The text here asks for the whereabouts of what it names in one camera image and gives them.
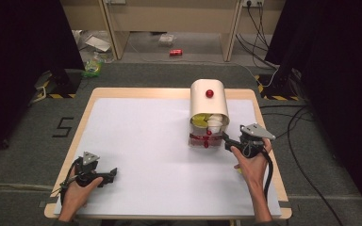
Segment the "white cup-shaped item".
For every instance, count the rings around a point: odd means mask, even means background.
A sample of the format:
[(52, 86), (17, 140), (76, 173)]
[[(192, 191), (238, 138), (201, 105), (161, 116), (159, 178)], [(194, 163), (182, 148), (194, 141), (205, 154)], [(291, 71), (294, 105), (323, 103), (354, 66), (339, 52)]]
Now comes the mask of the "white cup-shaped item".
[(222, 115), (213, 114), (207, 120), (207, 129), (213, 134), (219, 133), (222, 129), (222, 126)]

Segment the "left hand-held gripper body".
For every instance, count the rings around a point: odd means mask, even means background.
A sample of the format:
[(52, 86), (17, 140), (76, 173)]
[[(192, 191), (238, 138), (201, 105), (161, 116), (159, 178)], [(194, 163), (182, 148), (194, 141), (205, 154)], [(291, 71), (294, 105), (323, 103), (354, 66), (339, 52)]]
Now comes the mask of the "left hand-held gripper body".
[(98, 155), (83, 152), (83, 155), (75, 160), (75, 180), (79, 186), (85, 187), (98, 177), (103, 178), (99, 187), (103, 187), (106, 184), (105, 176), (95, 171), (98, 165), (98, 159)]

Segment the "white storage box red knobs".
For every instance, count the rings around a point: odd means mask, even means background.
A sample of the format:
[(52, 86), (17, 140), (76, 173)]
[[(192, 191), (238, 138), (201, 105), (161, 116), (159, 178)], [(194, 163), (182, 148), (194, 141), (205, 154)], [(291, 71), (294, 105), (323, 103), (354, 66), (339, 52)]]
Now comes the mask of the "white storage box red knobs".
[[(198, 128), (191, 123), (196, 114), (222, 115), (222, 129), (213, 134), (207, 128)], [(222, 144), (222, 132), (229, 124), (228, 107), (223, 83), (216, 79), (198, 79), (190, 86), (189, 97), (189, 145), (212, 148)]]

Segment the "person's right hand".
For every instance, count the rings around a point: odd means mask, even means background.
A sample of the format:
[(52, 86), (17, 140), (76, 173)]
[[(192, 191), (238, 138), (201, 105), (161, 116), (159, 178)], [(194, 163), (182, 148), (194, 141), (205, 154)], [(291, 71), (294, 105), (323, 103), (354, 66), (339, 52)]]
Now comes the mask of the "person's right hand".
[(263, 153), (259, 153), (253, 158), (246, 158), (240, 150), (234, 146), (231, 147), (231, 152), (238, 160), (235, 169), (241, 169), (244, 180), (247, 186), (261, 186), (263, 188), (264, 174), (268, 165), (268, 160)]

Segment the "white wall socket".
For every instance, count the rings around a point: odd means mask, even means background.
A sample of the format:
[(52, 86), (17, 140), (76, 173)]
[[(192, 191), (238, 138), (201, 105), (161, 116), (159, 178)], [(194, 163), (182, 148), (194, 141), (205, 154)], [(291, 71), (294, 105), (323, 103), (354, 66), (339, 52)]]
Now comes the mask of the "white wall socket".
[(260, 8), (263, 7), (264, 0), (242, 0), (244, 8)]

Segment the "person's left hand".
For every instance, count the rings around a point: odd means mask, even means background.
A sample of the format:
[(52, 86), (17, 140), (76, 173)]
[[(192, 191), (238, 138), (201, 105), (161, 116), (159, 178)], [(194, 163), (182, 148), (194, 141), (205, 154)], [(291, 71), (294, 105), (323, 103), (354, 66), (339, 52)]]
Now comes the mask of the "person's left hand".
[(102, 180), (102, 177), (98, 177), (85, 187), (79, 186), (77, 182), (71, 182), (65, 194), (60, 214), (70, 212), (75, 215), (81, 207), (86, 205), (89, 195)]

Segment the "small clear plastic packet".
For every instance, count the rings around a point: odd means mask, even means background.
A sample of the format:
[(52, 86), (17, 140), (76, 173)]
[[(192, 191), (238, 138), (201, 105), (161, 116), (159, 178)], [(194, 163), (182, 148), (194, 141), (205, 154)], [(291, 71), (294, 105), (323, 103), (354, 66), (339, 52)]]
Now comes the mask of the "small clear plastic packet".
[(162, 34), (159, 37), (158, 44), (160, 46), (172, 46), (174, 44), (175, 37), (172, 34)]

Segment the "white table mat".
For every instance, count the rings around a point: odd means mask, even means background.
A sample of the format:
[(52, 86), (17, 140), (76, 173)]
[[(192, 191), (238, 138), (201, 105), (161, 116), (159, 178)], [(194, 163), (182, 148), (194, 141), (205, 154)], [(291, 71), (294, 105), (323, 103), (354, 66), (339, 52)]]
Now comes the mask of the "white table mat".
[(236, 157), (189, 145), (189, 100), (100, 98), (76, 149), (118, 171), (95, 189), (86, 218), (249, 218), (252, 201)]

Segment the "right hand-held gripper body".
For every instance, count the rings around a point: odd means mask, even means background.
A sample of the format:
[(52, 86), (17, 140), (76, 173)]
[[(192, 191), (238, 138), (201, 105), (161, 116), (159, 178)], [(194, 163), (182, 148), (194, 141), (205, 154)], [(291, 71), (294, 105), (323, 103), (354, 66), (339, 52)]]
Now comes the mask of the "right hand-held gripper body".
[(242, 154), (246, 158), (253, 158), (264, 148), (263, 139), (275, 140), (276, 136), (267, 131), (258, 123), (250, 125), (241, 125), (239, 128), (241, 136), (239, 137)]

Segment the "yellow-green item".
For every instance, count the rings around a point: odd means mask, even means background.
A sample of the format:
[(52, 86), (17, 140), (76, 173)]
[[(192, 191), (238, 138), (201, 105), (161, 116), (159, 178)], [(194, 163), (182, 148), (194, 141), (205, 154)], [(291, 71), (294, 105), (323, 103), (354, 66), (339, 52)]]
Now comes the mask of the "yellow-green item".
[(191, 123), (198, 128), (207, 128), (210, 114), (196, 114), (191, 118)]

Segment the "black curtain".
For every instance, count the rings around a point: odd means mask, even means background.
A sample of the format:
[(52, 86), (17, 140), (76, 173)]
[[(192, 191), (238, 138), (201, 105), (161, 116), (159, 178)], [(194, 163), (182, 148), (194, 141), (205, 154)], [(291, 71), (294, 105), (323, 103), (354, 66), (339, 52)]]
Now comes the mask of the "black curtain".
[(298, 70), (337, 157), (362, 195), (362, 0), (286, 0), (266, 59)]
[(0, 0), (0, 143), (43, 73), (83, 68), (60, 0)]

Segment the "light wooden desk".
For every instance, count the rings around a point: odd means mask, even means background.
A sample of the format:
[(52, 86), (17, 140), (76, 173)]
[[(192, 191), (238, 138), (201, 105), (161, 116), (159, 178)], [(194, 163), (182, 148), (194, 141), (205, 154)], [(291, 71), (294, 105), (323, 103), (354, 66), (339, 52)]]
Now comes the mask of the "light wooden desk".
[(244, 8), (242, 0), (59, 0), (73, 30), (105, 30), (116, 60), (132, 31), (216, 33), (222, 57), (231, 59), (236, 35), (260, 24), (271, 35), (287, 0), (264, 0)]

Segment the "stand base with hazard tape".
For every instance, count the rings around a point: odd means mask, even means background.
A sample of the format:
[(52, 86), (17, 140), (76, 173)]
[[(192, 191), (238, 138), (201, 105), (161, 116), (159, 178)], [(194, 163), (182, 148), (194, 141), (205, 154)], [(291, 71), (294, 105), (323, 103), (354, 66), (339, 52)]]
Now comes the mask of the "stand base with hazard tape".
[(289, 82), (277, 84), (273, 74), (255, 75), (260, 97), (267, 100), (298, 101), (299, 97)]
[(74, 98), (81, 83), (82, 75), (78, 71), (66, 71), (65, 77), (54, 76), (51, 72), (44, 74), (45, 81), (38, 87), (37, 98), (66, 99)]

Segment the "green snack bag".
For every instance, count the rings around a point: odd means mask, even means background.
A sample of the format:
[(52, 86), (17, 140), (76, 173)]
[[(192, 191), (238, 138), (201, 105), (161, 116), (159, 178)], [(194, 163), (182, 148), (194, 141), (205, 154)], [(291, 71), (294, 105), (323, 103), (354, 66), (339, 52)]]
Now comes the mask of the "green snack bag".
[(96, 77), (101, 74), (103, 63), (96, 59), (89, 60), (85, 65), (85, 70), (82, 72), (84, 77)]

